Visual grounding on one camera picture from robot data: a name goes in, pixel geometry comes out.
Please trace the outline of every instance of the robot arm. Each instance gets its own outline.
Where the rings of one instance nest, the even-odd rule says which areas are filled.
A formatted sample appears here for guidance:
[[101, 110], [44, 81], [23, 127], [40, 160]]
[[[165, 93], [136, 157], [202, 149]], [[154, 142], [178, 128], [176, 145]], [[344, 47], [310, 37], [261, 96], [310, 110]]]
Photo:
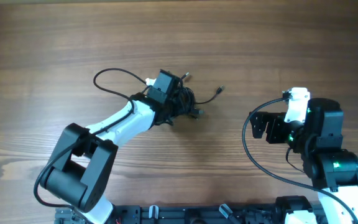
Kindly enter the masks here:
[[[172, 119], [181, 114], [192, 117], [201, 114], [195, 108], [193, 92], [183, 87], [184, 77], [179, 78], [161, 70], [146, 95], [132, 95], [132, 102], [129, 101], [108, 119], [86, 128], [75, 123], [67, 126], [49, 159], [52, 165], [41, 174], [40, 185], [75, 207], [89, 222], [109, 223], [114, 205], [103, 193], [117, 150], [153, 125], [173, 124]], [[126, 119], [103, 132], [99, 131], [128, 114], [132, 103], [133, 113]], [[76, 146], [67, 151], [73, 144]], [[88, 166], [83, 167], [71, 160], [72, 155], [89, 158]]]
[[[306, 88], [292, 88], [284, 96], [288, 98], [286, 113], [253, 115], [250, 122], [254, 137], [261, 138], [266, 129], [267, 142], [287, 143], [295, 153], [301, 154], [303, 170], [313, 187], [339, 198], [358, 219], [358, 158], [341, 148], [343, 111], [339, 103], [325, 98], [310, 100]], [[328, 223], [353, 223], [339, 202], [321, 192], [318, 197]]]

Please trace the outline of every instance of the wood grain surface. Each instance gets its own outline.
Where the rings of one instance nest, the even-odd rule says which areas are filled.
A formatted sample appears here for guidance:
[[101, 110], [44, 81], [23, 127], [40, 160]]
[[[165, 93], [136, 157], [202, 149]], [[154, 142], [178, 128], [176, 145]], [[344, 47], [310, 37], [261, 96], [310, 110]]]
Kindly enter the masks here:
[[[273, 202], [283, 195], [315, 201], [314, 192], [258, 170], [241, 144], [248, 113], [293, 86], [340, 102], [343, 147], [358, 155], [358, 1], [0, 6], [0, 223], [53, 221], [54, 209], [32, 195], [35, 178], [66, 125], [97, 123], [124, 106], [92, 85], [108, 67], [142, 78], [160, 68], [190, 72], [185, 85], [197, 100], [226, 86], [202, 106], [200, 120], [153, 127], [118, 152], [106, 189], [116, 205]], [[118, 72], [100, 82], [127, 95], [143, 87]], [[247, 142], [263, 166], [310, 184], [286, 164], [285, 145], [250, 132]], [[299, 155], [290, 160], [301, 167]]]

